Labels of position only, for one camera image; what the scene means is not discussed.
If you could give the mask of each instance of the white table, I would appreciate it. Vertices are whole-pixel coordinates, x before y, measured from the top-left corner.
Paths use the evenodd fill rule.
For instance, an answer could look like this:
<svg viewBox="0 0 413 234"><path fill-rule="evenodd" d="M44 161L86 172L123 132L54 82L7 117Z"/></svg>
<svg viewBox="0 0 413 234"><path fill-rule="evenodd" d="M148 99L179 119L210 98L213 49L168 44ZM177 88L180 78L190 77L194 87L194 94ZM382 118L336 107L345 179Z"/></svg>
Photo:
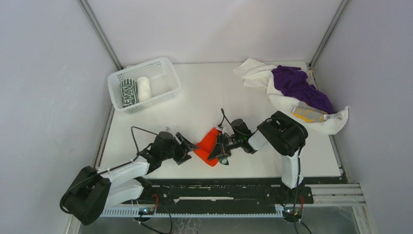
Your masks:
<svg viewBox="0 0 413 234"><path fill-rule="evenodd" d="M306 71L304 62L274 62L275 65L296 66ZM249 129L256 127L276 109L265 98L265 91L244 87L243 81L232 69L240 63L207 63L174 65L182 89L175 99L134 114L115 112L101 167L113 167L136 154L130 128L138 126L158 133L165 126L180 132L193 143L202 140L222 119L224 108L230 121L242 118ZM304 176L340 176L338 164L328 135L308 129L301 164ZM140 149L153 142L154 135L135 131ZM232 151L229 166L210 167L195 153L192 159L177 165L172 159L146 178L258 178L281 177L281 155L266 144L255 154L246 154L241 148Z"/></svg>

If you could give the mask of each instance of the orange folded cloth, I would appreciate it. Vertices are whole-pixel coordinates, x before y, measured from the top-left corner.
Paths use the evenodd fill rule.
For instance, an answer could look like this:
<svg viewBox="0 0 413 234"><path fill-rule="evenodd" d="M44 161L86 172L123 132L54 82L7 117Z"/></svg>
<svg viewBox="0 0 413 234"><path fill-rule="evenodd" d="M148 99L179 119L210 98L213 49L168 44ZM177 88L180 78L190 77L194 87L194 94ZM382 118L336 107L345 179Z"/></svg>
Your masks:
<svg viewBox="0 0 413 234"><path fill-rule="evenodd" d="M204 139L196 144L199 149L194 150L194 153L211 167L217 165L218 163L217 158L208 160L208 156L209 154L211 154L212 150L215 147L215 144L217 143L217 136L219 133L221 133L221 131L219 131L218 129L211 129L211 131L209 131L209 133L205 135Z"/></svg>

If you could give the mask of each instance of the laundry basket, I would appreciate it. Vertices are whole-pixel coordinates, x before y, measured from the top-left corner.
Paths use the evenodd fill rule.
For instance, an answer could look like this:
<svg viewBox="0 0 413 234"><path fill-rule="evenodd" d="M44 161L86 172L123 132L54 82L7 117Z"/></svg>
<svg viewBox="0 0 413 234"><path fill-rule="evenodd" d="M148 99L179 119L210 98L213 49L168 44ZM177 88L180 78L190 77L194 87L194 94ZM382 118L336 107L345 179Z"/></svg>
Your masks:
<svg viewBox="0 0 413 234"><path fill-rule="evenodd" d="M152 98L123 107L120 82L127 78L137 80L139 77L149 79ZM108 88L115 110L132 114L174 98L181 88L181 83L170 60L167 57L161 57L111 74L108 77Z"/></svg>

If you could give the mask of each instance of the purple cloth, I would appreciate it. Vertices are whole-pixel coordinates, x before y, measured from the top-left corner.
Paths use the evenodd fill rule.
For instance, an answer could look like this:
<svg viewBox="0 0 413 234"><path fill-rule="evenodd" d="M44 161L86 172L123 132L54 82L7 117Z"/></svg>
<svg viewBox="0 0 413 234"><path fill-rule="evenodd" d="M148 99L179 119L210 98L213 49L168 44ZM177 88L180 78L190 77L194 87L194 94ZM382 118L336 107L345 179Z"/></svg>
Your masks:
<svg viewBox="0 0 413 234"><path fill-rule="evenodd" d="M333 106L327 95L318 91L314 85L307 83L307 74L299 67L283 67L279 65L272 70L274 74L274 87L284 96L294 97L304 101L307 105L333 114Z"/></svg>

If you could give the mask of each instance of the white wall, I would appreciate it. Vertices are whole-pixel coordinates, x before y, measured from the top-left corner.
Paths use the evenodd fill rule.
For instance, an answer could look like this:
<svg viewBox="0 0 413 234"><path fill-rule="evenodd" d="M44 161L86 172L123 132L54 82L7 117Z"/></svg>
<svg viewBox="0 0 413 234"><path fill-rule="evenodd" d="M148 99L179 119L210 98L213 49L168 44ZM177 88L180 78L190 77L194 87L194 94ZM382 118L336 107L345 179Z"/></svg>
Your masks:
<svg viewBox="0 0 413 234"><path fill-rule="evenodd" d="M59 234L59 200L90 165L115 71L75 0L0 8L0 233Z"/></svg>
<svg viewBox="0 0 413 234"><path fill-rule="evenodd" d="M341 0L89 0L122 65L304 60Z"/></svg>
<svg viewBox="0 0 413 234"><path fill-rule="evenodd" d="M317 66L350 118L338 142L379 233L411 233L413 1L351 1Z"/></svg>

